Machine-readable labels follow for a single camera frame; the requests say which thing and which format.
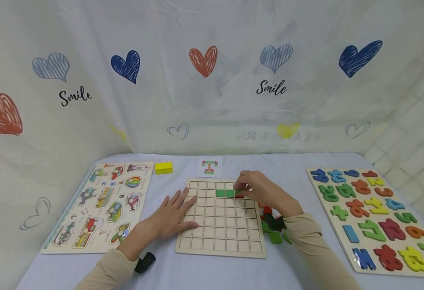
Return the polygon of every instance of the hand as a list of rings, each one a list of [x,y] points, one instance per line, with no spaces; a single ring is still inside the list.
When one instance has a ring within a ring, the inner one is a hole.
[[[303,214],[299,202],[260,171],[241,171],[235,183],[240,194],[276,209],[284,218]]]
[[[186,212],[197,199],[197,196],[194,196],[183,203],[188,195],[188,190],[188,187],[185,187],[183,192],[178,190],[170,200],[167,195],[160,208],[145,220],[155,232],[155,238],[168,238],[181,231],[199,227],[195,222],[182,222]]]

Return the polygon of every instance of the red heart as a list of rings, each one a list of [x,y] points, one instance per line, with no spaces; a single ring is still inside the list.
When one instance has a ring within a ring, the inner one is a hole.
[[[22,119],[14,101],[8,95],[0,93],[0,134],[19,136],[22,131]]]
[[[199,50],[193,48],[189,51],[189,58],[194,68],[196,68],[203,77],[208,77],[212,73],[215,63],[217,62],[217,46],[211,46],[206,52],[206,57],[203,57]]]

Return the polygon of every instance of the white fabric backdrop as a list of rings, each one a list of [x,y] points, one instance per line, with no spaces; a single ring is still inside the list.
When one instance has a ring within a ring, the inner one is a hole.
[[[0,93],[0,289],[113,153],[358,152],[424,217],[424,1],[0,0]]]

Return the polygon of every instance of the yellow heart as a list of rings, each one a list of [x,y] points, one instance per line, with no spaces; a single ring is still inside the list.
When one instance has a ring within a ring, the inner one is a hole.
[[[124,134],[124,132],[119,132],[115,129],[114,126],[110,126],[112,128],[112,131],[114,131],[120,138],[126,143],[127,142],[127,136]]]
[[[282,139],[289,139],[292,135],[294,135],[295,132],[297,132],[300,126],[301,123],[294,123],[291,126],[287,126],[286,124],[281,123],[277,126],[276,131]]]

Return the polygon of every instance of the table surface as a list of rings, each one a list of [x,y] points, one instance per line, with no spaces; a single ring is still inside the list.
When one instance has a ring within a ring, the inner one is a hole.
[[[183,189],[196,177],[197,156],[123,154],[95,164],[134,161],[173,161],[173,174],[153,174],[141,219],[150,216],[166,195]],[[222,179],[234,180],[241,170],[260,170],[300,201],[322,227],[323,237],[363,289],[424,289],[424,278],[357,274],[352,270],[328,217],[316,195],[306,168],[373,168],[356,153],[302,153],[222,156]],[[424,220],[415,212],[414,216]],[[146,251],[156,262],[142,275],[136,274],[121,289],[316,289],[297,249],[290,244],[271,244],[265,236],[267,259],[215,257],[175,253],[176,236],[155,241]],[[42,255],[38,253],[17,290],[73,289],[93,269],[102,254]]]

